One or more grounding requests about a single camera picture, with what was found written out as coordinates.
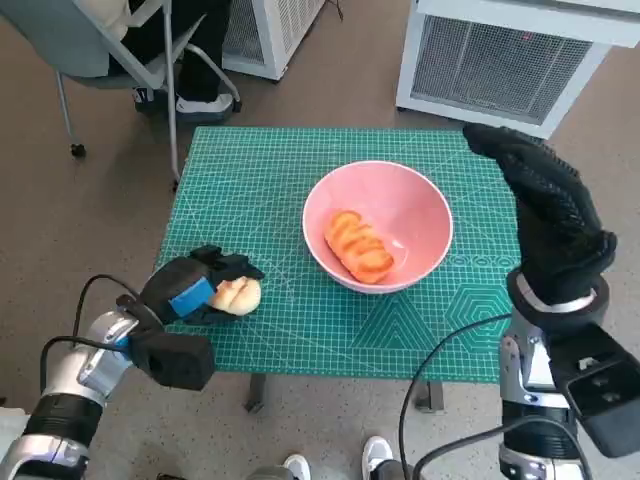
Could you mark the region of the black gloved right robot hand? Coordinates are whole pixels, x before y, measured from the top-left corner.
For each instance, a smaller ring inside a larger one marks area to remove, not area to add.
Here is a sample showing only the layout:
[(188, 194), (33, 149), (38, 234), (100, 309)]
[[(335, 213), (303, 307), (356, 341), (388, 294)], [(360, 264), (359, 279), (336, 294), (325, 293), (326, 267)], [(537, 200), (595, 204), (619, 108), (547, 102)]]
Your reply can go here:
[(470, 150), (496, 161), (516, 200), (520, 270), (547, 305), (587, 296), (614, 261), (617, 237), (603, 228), (580, 173), (543, 142), (506, 127), (469, 123)]

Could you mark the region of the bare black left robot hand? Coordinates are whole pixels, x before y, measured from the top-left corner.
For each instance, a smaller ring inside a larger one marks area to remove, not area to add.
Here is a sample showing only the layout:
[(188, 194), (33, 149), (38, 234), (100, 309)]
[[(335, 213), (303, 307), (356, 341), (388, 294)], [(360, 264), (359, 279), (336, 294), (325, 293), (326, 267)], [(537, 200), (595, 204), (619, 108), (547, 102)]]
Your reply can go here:
[(248, 256), (204, 245), (163, 265), (149, 278), (140, 297), (165, 325), (178, 321), (212, 325), (254, 312), (264, 277)]

